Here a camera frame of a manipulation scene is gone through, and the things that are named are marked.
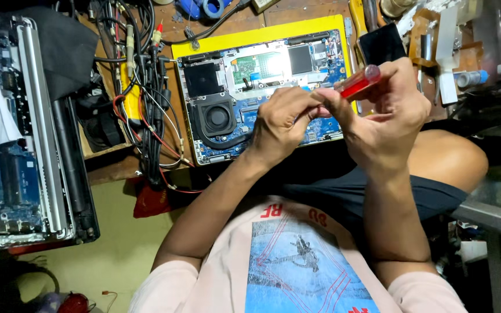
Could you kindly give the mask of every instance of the man's left hand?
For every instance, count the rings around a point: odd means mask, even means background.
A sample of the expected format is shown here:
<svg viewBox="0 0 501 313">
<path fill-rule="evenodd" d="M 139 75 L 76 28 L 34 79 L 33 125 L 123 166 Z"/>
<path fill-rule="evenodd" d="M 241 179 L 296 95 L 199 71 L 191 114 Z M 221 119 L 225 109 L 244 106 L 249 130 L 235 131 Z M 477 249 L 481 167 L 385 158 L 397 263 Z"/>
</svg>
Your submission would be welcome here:
<svg viewBox="0 0 501 313">
<path fill-rule="evenodd" d="M 258 109 L 247 156 L 272 168 L 287 158 L 303 140 L 307 125 L 317 117 L 330 117 L 321 102 L 300 87 L 278 88 Z"/>
</svg>

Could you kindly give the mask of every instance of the yellow tool handle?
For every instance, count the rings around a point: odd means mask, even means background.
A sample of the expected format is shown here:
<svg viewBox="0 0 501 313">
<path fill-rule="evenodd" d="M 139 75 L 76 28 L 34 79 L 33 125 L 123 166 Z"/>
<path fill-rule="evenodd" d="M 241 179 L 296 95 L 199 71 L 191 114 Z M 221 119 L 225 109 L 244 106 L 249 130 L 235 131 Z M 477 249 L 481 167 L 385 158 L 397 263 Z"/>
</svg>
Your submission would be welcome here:
<svg viewBox="0 0 501 313">
<path fill-rule="evenodd" d="M 362 0 L 349 0 L 349 9 L 357 29 L 357 38 L 359 38 L 368 32 L 365 24 L 365 11 L 362 9 Z"/>
</svg>

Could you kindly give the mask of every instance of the hand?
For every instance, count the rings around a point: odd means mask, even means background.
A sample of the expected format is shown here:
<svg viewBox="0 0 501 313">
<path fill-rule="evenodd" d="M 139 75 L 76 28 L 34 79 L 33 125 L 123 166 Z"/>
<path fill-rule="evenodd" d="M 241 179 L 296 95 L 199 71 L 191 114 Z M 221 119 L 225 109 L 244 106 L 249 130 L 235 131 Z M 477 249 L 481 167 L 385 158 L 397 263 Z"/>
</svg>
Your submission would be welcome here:
<svg viewBox="0 0 501 313">
<path fill-rule="evenodd" d="M 337 91 L 319 88 L 313 97 L 338 120 L 347 150 L 358 166 L 372 178 L 407 170 L 407 159 L 415 138 L 430 112 L 430 102 L 416 88 L 411 61 L 403 57 L 380 66 L 381 81 L 342 99 Z M 376 114 L 356 115 L 350 101 L 368 99 Z"/>
<path fill-rule="evenodd" d="M 317 117 L 329 117 L 322 104 L 300 87 L 278 88 L 258 109 L 247 156 L 268 169 L 280 163 L 303 140 L 307 125 Z"/>
</svg>

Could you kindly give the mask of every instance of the black phone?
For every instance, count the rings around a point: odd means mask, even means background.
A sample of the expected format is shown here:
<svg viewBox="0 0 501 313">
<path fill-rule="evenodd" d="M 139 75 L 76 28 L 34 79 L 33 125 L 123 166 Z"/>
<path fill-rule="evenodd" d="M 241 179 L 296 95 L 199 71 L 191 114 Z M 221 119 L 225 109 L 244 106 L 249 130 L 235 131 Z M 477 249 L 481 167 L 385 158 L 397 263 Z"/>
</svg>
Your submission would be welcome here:
<svg viewBox="0 0 501 313">
<path fill-rule="evenodd" d="M 390 23 L 358 38 L 358 49 L 366 65 L 380 65 L 407 56 L 397 26 Z"/>
</svg>

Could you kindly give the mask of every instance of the pink t-shirt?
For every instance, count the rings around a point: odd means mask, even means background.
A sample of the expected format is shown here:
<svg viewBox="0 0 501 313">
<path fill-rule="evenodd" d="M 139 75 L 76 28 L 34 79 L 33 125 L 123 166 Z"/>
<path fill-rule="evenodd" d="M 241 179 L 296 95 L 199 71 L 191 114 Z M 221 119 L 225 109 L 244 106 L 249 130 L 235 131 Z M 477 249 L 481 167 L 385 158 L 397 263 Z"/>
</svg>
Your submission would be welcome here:
<svg viewBox="0 0 501 313">
<path fill-rule="evenodd" d="M 157 267 L 129 312 L 466 312 L 453 288 L 427 272 L 382 286 L 351 234 L 323 211 L 270 197 L 230 221 L 200 272 Z"/>
</svg>

